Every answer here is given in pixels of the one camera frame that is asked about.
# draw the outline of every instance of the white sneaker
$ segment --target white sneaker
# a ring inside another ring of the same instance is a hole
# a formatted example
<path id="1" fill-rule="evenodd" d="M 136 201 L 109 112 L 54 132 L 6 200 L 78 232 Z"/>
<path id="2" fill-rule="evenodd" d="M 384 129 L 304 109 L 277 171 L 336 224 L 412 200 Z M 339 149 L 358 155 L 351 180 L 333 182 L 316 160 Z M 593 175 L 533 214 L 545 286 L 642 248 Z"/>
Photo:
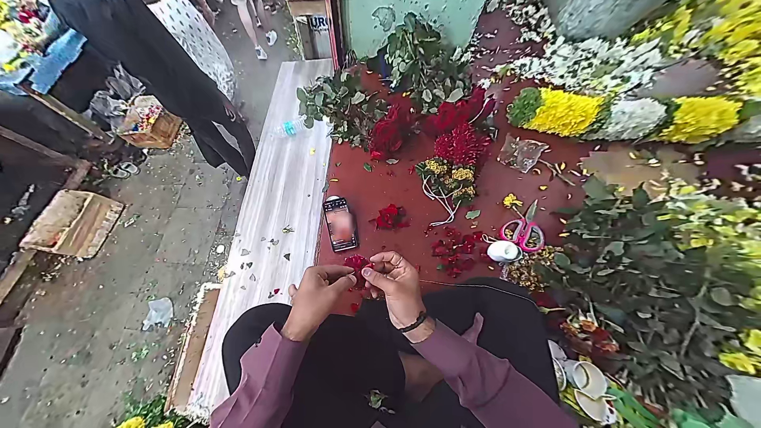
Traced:
<path id="1" fill-rule="evenodd" d="M 256 57 L 259 59 L 267 59 L 267 52 L 264 52 L 264 48 L 261 46 L 257 46 L 256 48 Z"/>
<path id="2" fill-rule="evenodd" d="M 267 37 L 267 44 L 272 46 L 275 44 L 276 41 L 278 41 L 278 34 L 274 31 L 267 31 L 267 33 L 264 35 Z"/>

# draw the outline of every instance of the black cloth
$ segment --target black cloth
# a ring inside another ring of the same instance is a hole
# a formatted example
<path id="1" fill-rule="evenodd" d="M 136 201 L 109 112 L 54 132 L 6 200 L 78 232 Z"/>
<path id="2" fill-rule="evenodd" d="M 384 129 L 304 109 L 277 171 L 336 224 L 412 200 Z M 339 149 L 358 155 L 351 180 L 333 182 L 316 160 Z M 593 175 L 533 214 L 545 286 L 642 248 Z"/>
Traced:
<path id="1" fill-rule="evenodd" d="M 525 289 L 496 278 L 486 285 L 528 298 Z M 500 358 L 556 402 L 558 388 L 542 315 L 526 299 L 482 287 L 458 287 L 423 296 L 428 314 L 458 334 L 484 317 L 478 345 Z M 240 358 L 272 324 L 282 326 L 291 307 L 280 303 L 251 308 L 230 327 L 222 344 L 222 363 L 232 393 L 240 383 Z M 483 427 L 446 382 L 421 403 L 405 402 L 404 369 L 398 352 L 417 353 L 390 323 L 385 302 L 366 301 L 355 317 L 330 315 L 312 337 L 294 383 L 294 400 L 284 428 L 331 426 L 366 428 L 380 420 L 387 428 Z M 372 409 L 365 397 L 377 389 L 388 395 L 388 414 Z"/>
<path id="2" fill-rule="evenodd" d="M 206 161 L 218 167 L 227 162 L 240 175 L 247 176 L 256 149 L 251 135 L 242 132 L 240 118 L 231 122 L 225 105 L 232 104 L 174 39 L 169 30 L 153 15 L 142 0 L 50 0 L 50 6 L 70 28 L 88 39 L 96 51 L 145 83 L 171 113 L 182 117 L 191 130 L 210 129 L 212 121 L 220 123 L 237 139 L 246 171 L 237 152 L 217 131 L 204 132 L 196 139 Z"/>

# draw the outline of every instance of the black bracelet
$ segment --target black bracelet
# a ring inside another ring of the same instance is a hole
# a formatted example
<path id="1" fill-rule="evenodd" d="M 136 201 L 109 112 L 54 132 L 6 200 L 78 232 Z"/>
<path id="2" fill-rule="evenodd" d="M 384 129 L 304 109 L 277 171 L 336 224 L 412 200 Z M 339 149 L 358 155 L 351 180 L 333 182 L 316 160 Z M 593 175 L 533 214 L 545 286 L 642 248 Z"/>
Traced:
<path id="1" fill-rule="evenodd" d="M 420 324 L 422 324 L 423 321 L 425 321 L 426 319 L 428 319 L 428 314 L 426 314 L 425 312 L 421 311 L 420 315 L 418 315 L 418 319 L 416 319 L 415 322 L 413 322 L 412 324 L 408 325 L 407 327 L 398 328 L 397 330 L 401 331 L 402 333 L 407 333 L 408 331 L 413 331 L 417 327 L 420 327 Z"/>

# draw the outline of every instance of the green wall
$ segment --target green wall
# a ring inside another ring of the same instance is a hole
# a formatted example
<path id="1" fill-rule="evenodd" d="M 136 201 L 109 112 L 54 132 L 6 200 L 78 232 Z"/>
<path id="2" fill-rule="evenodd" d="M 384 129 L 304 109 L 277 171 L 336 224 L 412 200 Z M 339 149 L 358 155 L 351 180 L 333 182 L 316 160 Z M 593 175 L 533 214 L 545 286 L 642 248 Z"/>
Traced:
<path id="1" fill-rule="evenodd" d="M 343 0 L 346 36 L 357 57 L 374 56 L 388 33 L 411 11 L 433 24 L 450 43 L 465 46 L 476 28 L 484 1 Z"/>

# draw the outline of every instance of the white marble slab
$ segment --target white marble slab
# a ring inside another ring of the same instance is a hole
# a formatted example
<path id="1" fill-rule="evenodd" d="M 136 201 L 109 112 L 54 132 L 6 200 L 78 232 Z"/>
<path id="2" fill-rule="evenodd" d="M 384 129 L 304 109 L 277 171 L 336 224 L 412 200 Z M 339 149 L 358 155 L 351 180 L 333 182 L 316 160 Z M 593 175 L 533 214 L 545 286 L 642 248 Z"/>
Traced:
<path id="1" fill-rule="evenodd" d="M 314 264 L 330 159 L 329 125 L 316 122 L 313 129 L 285 138 L 274 129 L 298 117 L 297 87 L 332 73 L 330 59 L 283 62 L 280 67 L 228 258 L 228 273 L 234 275 L 223 282 L 189 404 L 180 409 L 184 414 L 205 420 L 229 395 L 221 345 L 233 322 L 248 308 L 289 303 L 288 285 L 298 284 Z M 287 226 L 294 231 L 284 233 Z M 251 268 L 240 268 L 249 262 Z M 279 293 L 268 298 L 275 289 Z"/>

